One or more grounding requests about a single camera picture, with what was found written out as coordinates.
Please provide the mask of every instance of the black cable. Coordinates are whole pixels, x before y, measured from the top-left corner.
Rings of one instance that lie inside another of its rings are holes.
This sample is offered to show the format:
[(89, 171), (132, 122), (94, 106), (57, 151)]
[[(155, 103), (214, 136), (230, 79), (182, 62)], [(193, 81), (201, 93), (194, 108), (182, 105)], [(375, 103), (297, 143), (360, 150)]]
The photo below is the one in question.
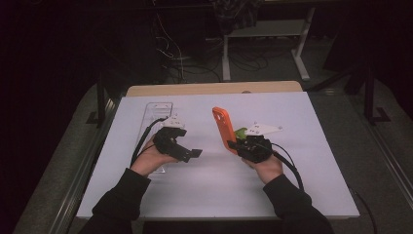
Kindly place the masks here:
[(278, 147), (278, 148), (280, 148), (282, 151), (284, 151), (284, 153), (288, 156), (289, 160), (291, 160), (292, 166), (295, 167), (294, 161), (292, 160), (291, 156), (289, 156), (289, 153), (288, 153), (284, 148), (282, 148), (280, 145), (275, 144), (275, 143), (271, 143), (271, 144), (275, 145), (276, 147)]
[(373, 213), (371, 212), (370, 208), (368, 207), (367, 203), (364, 201), (364, 199), (359, 195), (349, 184), (347, 184), (347, 187), (349, 187), (350, 191), (355, 194), (361, 203), (364, 205), (365, 209), (368, 212), (368, 215), (370, 216), (371, 224), (373, 225), (373, 233), (377, 234), (377, 224), (376, 224), (376, 219), (373, 216)]
[(137, 155), (137, 157), (139, 157), (143, 152), (145, 152), (146, 150), (148, 150), (149, 148), (151, 148), (151, 147), (153, 147), (153, 146), (155, 146), (155, 144), (152, 144), (152, 145), (150, 145), (150, 146), (142, 149), (142, 151), (140, 151), (140, 153)]
[(270, 152), (273, 153), (273, 155), (278, 158), (280, 161), (282, 161), (282, 163), (284, 163), (291, 171), (292, 173), (295, 175), (295, 178), (297, 179), (298, 182), (298, 187), (300, 188), (301, 191), (304, 192), (304, 184), (303, 184), (303, 180), (301, 179), (300, 174), (298, 173), (298, 170), (295, 166), (293, 166), (290, 162), (288, 162), (288, 160), (286, 160), (281, 154), (279, 154), (277, 151), (273, 150), (273, 149), (269, 149), (267, 147), (265, 147), (264, 145), (261, 144), (255, 144), (257, 146), (260, 146)]
[(148, 137), (149, 132), (151, 132), (152, 127), (153, 127), (156, 123), (158, 123), (158, 122), (160, 122), (160, 121), (164, 121), (164, 120), (166, 120), (166, 118), (157, 119), (157, 120), (155, 120), (152, 124), (150, 124), (150, 125), (145, 129), (145, 132), (143, 133), (142, 137), (140, 138), (139, 143), (137, 144), (137, 146), (136, 146), (136, 148), (134, 149), (134, 152), (133, 152), (133, 154), (132, 154), (132, 156), (131, 156), (131, 165), (134, 163), (134, 161), (136, 160), (136, 158), (139, 156), (139, 155), (137, 155), (137, 152), (139, 152), (140, 147), (142, 147), (142, 144), (143, 144), (143, 142), (146, 140), (146, 137)]

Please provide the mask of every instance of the finger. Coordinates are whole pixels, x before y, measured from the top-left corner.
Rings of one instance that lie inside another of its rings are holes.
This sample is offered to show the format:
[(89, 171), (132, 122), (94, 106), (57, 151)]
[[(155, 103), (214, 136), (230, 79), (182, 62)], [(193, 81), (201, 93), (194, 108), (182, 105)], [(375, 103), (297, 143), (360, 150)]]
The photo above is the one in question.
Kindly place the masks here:
[(243, 160), (244, 163), (246, 163), (247, 165), (249, 165), (250, 168), (254, 168), (254, 163), (252, 163), (251, 161), (245, 159), (245, 158), (241, 158), (241, 160)]

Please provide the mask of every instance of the hand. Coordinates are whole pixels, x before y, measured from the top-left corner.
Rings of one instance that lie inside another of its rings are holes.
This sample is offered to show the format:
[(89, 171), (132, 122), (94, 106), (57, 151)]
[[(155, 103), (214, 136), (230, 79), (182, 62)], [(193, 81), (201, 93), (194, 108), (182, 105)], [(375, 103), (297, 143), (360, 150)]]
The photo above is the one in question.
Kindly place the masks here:
[(267, 160), (257, 164), (252, 163), (251, 161), (248, 161), (244, 158), (243, 162), (257, 171), (259, 178), (261, 178), (264, 184), (267, 184), (283, 173), (282, 162), (274, 155), (272, 155)]
[(168, 154), (162, 154), (156, 148), (153, 136), (143, 146), (142, 153), (131, 165), (131, 170), (141, 176), (149, 176), (165, 163), (177, 163), (178, 160), (170, 157)]

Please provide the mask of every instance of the white tag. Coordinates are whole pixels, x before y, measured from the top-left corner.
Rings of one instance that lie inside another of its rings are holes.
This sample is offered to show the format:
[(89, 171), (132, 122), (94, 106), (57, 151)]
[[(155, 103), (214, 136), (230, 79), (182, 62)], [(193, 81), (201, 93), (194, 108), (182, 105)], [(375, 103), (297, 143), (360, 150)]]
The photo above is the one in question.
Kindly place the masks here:
[(245, 134), (247, 136), (261, 136), (280, 131), (282, 131), (282, 126), (274, 127), (270, 125), (254, 124), (245, 131)]
[(182, 121), (178, 119), (176, 115), (170, 116), (168, 119), (164, 120), (161, 124), (163, 127), (170, 127), (170, 128), (180, 128), (183, 129), (185, 125)]

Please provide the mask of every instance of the white stand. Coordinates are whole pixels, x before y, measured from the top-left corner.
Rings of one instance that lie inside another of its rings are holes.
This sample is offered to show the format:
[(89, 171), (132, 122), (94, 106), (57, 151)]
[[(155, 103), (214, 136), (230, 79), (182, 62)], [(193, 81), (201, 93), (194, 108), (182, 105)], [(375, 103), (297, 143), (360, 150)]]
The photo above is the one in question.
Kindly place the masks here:
[(224, 82), (231, 81), (230, 64), (228, 60), (229, 37), (259, 37), (259, 36), (293, 36), (300, 35), (297, 48), (291, 50), (295, 64), (303, 81), (310, 80), (310, 76), (301, 59), (304, 44), (311, 26), (315, 8), (311, 8), (305, 19), (258, 21), (255, 27), (248, 27), (233, 31), (224, 36), (224, 55), (222, 57), (222, 77)]

